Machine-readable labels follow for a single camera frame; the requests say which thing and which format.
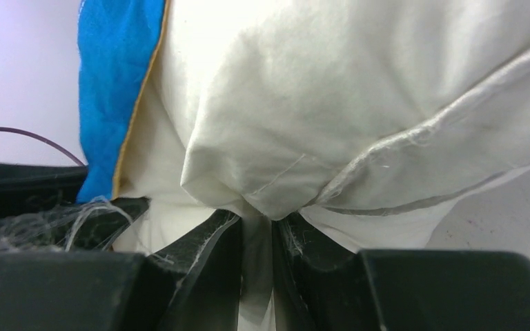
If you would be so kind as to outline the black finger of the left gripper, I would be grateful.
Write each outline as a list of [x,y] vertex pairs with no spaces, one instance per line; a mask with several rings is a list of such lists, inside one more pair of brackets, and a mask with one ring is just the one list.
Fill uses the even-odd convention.
[[86,173],[0,163],[0,251],[108,250],[147,211],[146,198],[78,202]]

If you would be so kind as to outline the white pillow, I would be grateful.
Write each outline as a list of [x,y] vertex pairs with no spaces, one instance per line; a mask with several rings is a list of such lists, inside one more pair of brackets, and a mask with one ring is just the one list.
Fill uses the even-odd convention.
[[530,170],[530,1],[173,1],[121,156],[148,197],[114,243],[244,219],[243,330],[271,330],[272,222],[350,251],[422,248]]

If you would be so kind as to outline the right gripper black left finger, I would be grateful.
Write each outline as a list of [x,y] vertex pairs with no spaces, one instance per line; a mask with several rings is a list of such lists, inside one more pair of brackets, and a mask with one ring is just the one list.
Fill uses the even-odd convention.
[[242,220],[217,211],[163,250],[0,253],[0,330],[235,330]]

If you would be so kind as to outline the yellow and blue pillowcase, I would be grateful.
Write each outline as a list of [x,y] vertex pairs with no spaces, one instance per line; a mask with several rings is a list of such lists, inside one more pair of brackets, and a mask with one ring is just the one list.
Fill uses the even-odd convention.
[[169,1],[82,1],[79,138],[88,162],[79,202],[117,195],[121,158],[155,60]]

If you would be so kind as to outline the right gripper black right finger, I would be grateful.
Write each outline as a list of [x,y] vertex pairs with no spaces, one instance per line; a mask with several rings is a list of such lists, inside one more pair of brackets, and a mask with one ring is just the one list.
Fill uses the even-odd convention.
[[530,330],[512,252],[352,253],[294,213],[272,226],[278,330]]

